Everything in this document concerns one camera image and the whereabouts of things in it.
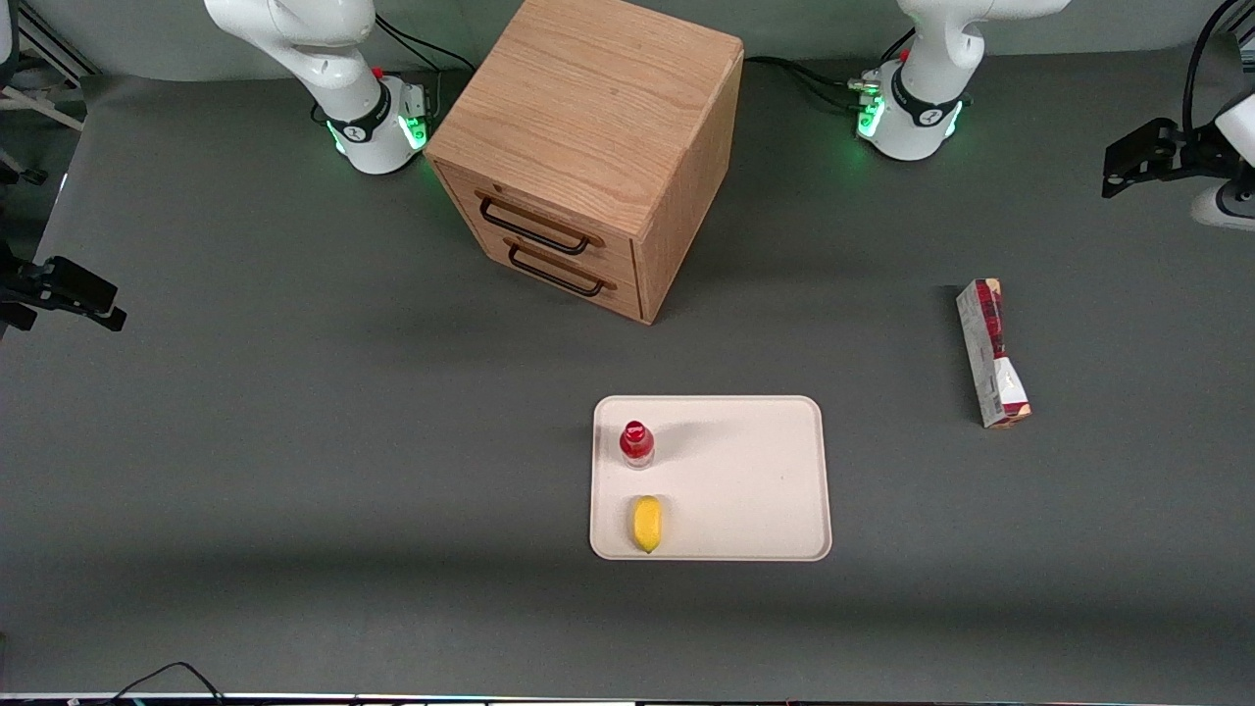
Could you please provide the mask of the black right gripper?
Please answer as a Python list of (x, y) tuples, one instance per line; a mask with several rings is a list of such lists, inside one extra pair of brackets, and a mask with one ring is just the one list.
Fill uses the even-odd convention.
[(36, 265), (1, 245), (1, 322), (6, 327), (31, 330), (36, 308), (67, 310), (117, 334), (128, 319), (125, 310), (114, 307), (117, 293), (115, 285), (75, 261), (54, 256)]

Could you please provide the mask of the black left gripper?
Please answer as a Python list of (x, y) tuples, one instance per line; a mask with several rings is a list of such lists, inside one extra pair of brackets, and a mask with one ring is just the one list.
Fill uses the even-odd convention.
[(1152, 118), (1104, 150), (1102, 198), (1147, 181), (1221, 177), (1221, 138), (1215, 124), (1183, 129)]

